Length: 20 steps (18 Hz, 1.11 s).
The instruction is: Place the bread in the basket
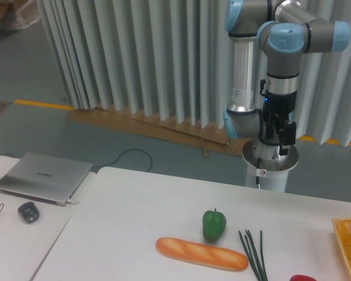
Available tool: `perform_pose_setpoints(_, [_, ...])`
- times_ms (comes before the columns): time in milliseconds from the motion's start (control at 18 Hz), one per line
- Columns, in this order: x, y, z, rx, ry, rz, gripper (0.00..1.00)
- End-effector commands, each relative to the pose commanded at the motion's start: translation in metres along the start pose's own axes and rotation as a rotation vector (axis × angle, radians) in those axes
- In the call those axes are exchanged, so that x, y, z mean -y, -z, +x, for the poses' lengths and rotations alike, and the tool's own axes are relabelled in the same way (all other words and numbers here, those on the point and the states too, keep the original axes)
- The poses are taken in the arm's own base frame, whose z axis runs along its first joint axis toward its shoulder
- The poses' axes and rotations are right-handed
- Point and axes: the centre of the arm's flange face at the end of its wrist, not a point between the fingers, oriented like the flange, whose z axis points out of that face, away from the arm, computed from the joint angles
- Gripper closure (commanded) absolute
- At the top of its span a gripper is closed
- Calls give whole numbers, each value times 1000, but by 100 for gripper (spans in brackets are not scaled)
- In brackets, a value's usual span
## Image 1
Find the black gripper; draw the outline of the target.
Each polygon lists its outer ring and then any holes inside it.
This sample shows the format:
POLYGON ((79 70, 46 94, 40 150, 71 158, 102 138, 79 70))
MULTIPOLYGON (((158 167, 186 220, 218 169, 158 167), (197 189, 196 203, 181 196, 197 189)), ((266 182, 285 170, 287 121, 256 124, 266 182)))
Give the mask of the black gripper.
POLYGON ((273 139, 275 132, 283 132, 282 145, 290 146, 295 144, 296 123, 289 120, 289 114, 295 110, 297 92, 289 94, 275 94, 266 90, 262 121, 264 122, 260 137, 273 139))

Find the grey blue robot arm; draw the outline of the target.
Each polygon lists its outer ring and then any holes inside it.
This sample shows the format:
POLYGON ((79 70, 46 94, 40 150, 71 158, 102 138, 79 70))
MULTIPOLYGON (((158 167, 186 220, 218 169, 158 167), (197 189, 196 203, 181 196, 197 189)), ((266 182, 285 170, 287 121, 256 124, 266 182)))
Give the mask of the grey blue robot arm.
POLYGON ((298 163, 295 109, 301 56, 341 52, 346 22, 328 22, 297 1, 230 1, 225 30, 232 41, 230 102, 223 114, 229 139, 245 138, 248 165, 270 172, 298 163))

